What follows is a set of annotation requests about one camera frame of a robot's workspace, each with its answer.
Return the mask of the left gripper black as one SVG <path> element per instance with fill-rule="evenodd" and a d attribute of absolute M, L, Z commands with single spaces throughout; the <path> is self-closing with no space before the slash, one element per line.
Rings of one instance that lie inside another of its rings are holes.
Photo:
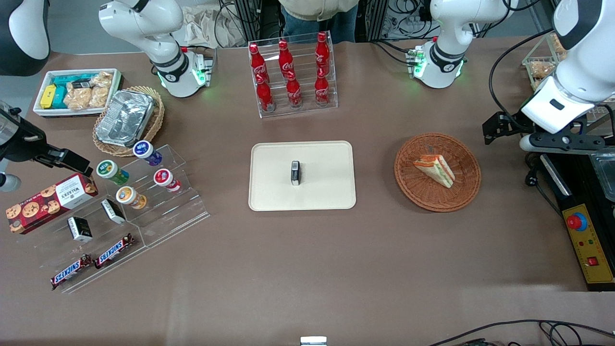
<path fill-rule="evenodd" d="M 495 112 L 483 123 L 484 144 L 490 145 L 501 136 L 516 134 L 531 134 L 534 132 L 534 123 L 523 112 L 514 114 Z"/>

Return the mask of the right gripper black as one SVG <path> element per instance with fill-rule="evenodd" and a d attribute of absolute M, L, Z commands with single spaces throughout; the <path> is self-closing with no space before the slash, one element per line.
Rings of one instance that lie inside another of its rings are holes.
<path fill-rule="evenodd" d="M 46 155 L 51 164 L 91 177 L 90 160 L 73 151 L 49 148 L 46 134 L 20 116 L 20 108 L 1 109 L 1 159 L 12 162 L 37 160 Z"/>

